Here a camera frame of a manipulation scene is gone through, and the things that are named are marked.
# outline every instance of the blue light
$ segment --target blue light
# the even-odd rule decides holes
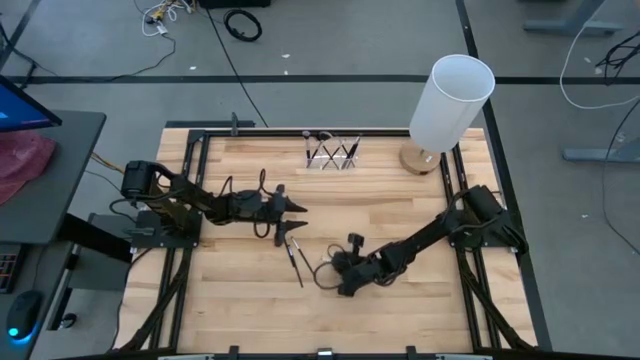
[[[31,341],[31,338],[33,337],[34,334],[38,333],[38,327],[40,324],[36,324],[36,326],[33,327],[33,330],[31,330],[31,333],[27,336],[25,336],[22,339],[16,340],[11,338],[10,341],[13,345],[18,345],[18,346],[24,346],[26,344],[28,344]]]

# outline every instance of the wooden table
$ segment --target wooden table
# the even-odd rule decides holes
[[[158,161],[172,171],[180,172],[187,133],[188,129],[163,133]],[[283,183],[290,198],[309,209],[288,215],[309,222],[289,235],[316,266],[327,260],[329,244],[346,247],[350,232],[365,236],[367,253],[405,239],[444,210],[440,170],[427,176],[403,170],[398,151],[404,141],[365,137],[355,169],[319,171],[305,169],[304,142],[298,137],[215,137],[203,187],[217,194],[233,175],[235,191],[255,189],[265,168],[266,189]],[[485,184],[498,193],[483,131],[469,129],[460,147],[469,186]],[[455,177],[453,161],[450,166]],[[457,189],[457,180],[453,182]],[[155,305],[164,254],[164,249],[155,249],[131,270],[116,347],[131,338]],[[483,249],[483,254],[495,304],[520,336],[535,344],[515,256],[506,248]],[[444,240],[422,252],[392,286],[369,285],[354,298],[318,289],[299,256],[298,264],[304,288],[284,248],[274,247],[271,236],[256,238],[251,224],[203,222],[201,243],[192,257],[178,351],[226,353],[231,345],[239,345],[241,353],[312,353],[322,347],[340,353],[404,353],[407,345],[422,353],[472,350],[455,252]],[[321,280],[330,281],[328,273]],[[165,319],[170,319],[171,309]],[[483,344],[488,346],[477,301],[476,311]]]

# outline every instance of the black floor stripe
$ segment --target black floor stripe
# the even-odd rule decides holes
[[[109,81],[111,76],[36,76],[30,84],[235,84],[235,76],[136,76]],[[246,75],[245,84],[296,83],[425,83],[427,75]],[[7,76],[14,83],[24,83],[25,76]],[[595,77],[567,77],[565,85],[604,85]],[[498,76],[498,85],[558,85],[557,77]],[[618,78],[616,85],[640,85],[640,77]]]
[[[20,37],[22,36],[22,33],[24,33],[24,30],[26,29],[27,25],[29,24],[29,21],[31,20],[31,16],[33,16],[33,13],[36,11],[36,8],[38,8],[38,5],[40,5],[40,1],[41,0],[31,0],[31,3],[29,4],[29,7],[27,8],[27,11],[24,13],[24,15],[22,15],[22,19],[20,19],[20,22],[18,23],[18,26],[13,31],[13,34],[9,37],[9,40],[11,40],[11,43],[14,46],[16,46],[18,48],[18,50],[20,50],[20,48],[17,46],[18,41],[20,40]],[[10,55],[10,51],[8,50],[8,48],[5,48],[5,50],[0,55],[0,70],[2,70],[2,68],[4,67],[4,64],[6,64],[7,60],[9,60],[9,55]]]
[[[467,44],[467,51],[469,55],[480,58],[478,56],[478,48],[476,47],[475,40],[473,38],[473,31],[471,29],[471,22],[467,13],[464,0],[456,0],[456,7],[458,9],[458,16],[460,17],[460,23],[462,31],[464,33],[464,39]],[[514,221],[520,229],[522,229],[522,218],[520,216],[520,209],[516,200],[515,189],[511,182],[511,174],[509,173],[509,167],[507,165],[507,158],[502,147],[502,140],[500,139],[500,132],[498,130],[498,124],[496,122],[495,113],[491,106],[491,100],[488,100],[482,108],[485,122],[487,125],[488,140],[493,151],[493,158],[495,165],[498,169],[498,177],[500,185],[503,191],[504,199],[509,209],[509,212],[514,215]],[[551,337],[549,336],[549,329],[547,327],[547,321],[542,309],[542,301],[538,292],[538,284],[536,282],[535,274],[533,272],[533,264],[531,263],[531,257],[526,256],[519,257],[520,270],[522,272],[522,280],[525,288],[525,294],[529,305],[529,312],[533,319],[533,327],[538,340],[538,346],[542,350],[551,351]]]

